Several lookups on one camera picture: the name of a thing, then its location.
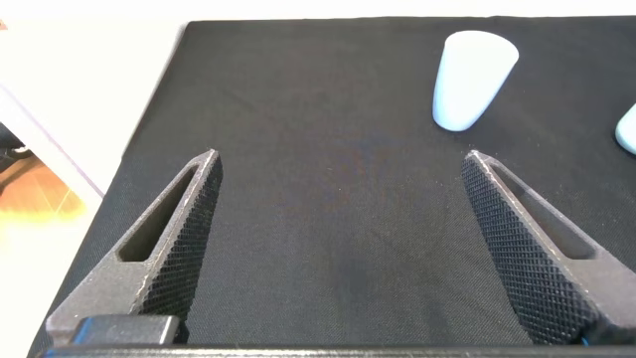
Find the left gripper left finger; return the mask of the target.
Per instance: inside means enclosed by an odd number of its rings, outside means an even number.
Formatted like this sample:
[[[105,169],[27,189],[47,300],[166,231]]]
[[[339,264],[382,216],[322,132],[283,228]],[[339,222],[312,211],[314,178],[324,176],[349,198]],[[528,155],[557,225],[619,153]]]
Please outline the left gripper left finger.
[[[97,315],[188,317],[223,181],[219,153],[191,159],[47,318],[56,346]]]

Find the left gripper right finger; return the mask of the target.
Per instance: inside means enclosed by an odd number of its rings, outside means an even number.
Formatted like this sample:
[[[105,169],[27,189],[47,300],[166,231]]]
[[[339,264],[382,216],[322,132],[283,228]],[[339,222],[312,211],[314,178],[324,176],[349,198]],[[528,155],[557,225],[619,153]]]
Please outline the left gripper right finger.
[[[499,278],[539,344],[632,345],[635,273],[497,159],[461,177]]]

